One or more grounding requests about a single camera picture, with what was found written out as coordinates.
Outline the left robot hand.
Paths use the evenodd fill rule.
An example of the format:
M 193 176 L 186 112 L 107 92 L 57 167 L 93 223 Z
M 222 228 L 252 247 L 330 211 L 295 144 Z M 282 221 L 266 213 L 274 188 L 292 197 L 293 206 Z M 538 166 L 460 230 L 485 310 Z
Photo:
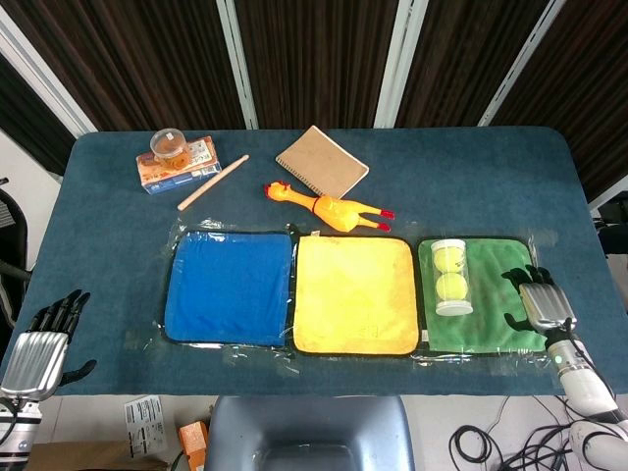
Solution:
M 97 361 L 90 359 L 77 370 L 64 370 L 68 348 L 89 298 L 88 291 L 76 289 L 35 314 L 10 355 L 1 382 L 3 397 L 40 402 L 95 369 Z

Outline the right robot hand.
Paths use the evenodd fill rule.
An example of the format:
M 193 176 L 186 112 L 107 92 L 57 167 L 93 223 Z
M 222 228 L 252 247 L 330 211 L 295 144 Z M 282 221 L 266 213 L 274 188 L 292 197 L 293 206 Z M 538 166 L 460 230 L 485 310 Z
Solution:
M 526 319 L 504 313 L 506 324 L 516 332 L 536 332 L 549 338 L 554 331 L 572 332 L 577 318 L 562 288 L 544 267 L 526 265 L 501 274 L 510 281 L 522 301 Z

